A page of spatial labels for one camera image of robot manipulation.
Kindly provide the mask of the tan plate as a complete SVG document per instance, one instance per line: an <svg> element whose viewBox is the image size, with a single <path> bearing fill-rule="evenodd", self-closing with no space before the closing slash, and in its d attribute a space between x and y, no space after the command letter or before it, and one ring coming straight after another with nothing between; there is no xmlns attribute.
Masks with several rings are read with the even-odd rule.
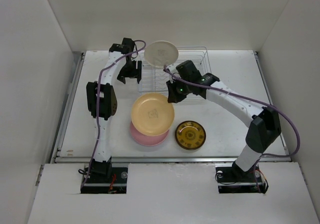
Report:
<svg viewBox="0 0 320 224"><path fill-rule="evenodd" d="M177 47L168 41L156 41L148 45L144 50L144 59L155 68L163 68L164 65L174 64L179 57Z"/></svg>

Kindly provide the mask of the beige plastic plate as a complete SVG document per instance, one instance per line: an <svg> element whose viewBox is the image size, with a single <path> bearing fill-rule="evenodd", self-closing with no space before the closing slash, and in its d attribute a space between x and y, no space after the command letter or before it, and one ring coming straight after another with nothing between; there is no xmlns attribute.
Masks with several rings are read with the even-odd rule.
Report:
<svg viewBox="0 0 320 224"><path fill-rule="evenodd" d="M146 136L159 136L167 132L173 124L175 113L173 104L160 93L147 93L138 97L131 110L131 122Z"/></svg>

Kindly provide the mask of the pink plastic plate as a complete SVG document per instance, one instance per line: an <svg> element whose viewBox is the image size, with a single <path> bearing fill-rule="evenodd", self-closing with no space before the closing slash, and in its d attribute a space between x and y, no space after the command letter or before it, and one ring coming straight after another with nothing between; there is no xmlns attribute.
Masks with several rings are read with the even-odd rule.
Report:
<svg viewBox="0 0 320 224"><path fill-rule="evenodd" d="M164 134L158 135L158 136L147 136L142 133L140 133L133 125L133 123L130 123L129 128L130 134L132 138L140 145L152 147L157 146L164 142L169 135L169 130L165 132Z"/></svg>

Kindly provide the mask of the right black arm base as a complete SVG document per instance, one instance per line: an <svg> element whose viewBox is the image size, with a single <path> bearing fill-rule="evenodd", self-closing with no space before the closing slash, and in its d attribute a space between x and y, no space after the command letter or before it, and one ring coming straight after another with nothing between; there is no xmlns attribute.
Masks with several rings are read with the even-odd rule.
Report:
<svg viewBox="0 0 320 224"><path fill-rule="evenodd" d="M217 166L215 180L218 183L219 194L231 193L262 193L266 194L269 184L257 166L245 174L236 176L231 166Z"/></svg>

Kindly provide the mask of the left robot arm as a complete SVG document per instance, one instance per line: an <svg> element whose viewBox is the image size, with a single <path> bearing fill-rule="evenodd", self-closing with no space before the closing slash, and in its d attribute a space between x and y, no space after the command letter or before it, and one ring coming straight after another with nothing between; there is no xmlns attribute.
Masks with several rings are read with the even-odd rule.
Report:
<svg viewBox="0 0 320 224"><path fill-rule="evenodd" d="M83 175L83 184L94 177L100 182L107 182L112 176L110 124L118 107L113 85L117 80L125 84L126 78L136 79L138 83L141 81L142 62L132 55L138 56L145 47L145 41L130 38L123 38L120 44L112 44L107 63L100 70L97 80L87 83L87 106L95 119L97 136L88 169Z"/></svg>

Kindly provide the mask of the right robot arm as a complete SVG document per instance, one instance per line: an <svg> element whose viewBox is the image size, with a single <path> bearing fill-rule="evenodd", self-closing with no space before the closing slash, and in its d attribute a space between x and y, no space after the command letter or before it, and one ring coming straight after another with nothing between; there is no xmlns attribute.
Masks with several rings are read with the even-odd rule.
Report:
<svg viewBox="0 0 320 224"><path fill-rule="evenodd" d="M234 179L247 178L257 160L281 134L278 112L267 104L241 98L211 73L202 75L190 60L165 67L164 71L172 77L166 83L168 102L179 103L188 94L201 96L223 107L248 128L246 145L231 167Z"/></svg>

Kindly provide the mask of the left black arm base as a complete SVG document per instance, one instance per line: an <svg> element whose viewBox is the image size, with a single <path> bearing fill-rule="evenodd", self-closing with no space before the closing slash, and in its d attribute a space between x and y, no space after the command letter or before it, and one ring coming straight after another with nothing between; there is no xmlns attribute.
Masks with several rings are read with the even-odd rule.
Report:
<svg viewBox="0 0 320 224"><path fill-rule="evenodd" d="M126 194L128 166L113 166L111 162L95 162L88 167L79 169L84 182L80 186L81 194Z"/></svg>

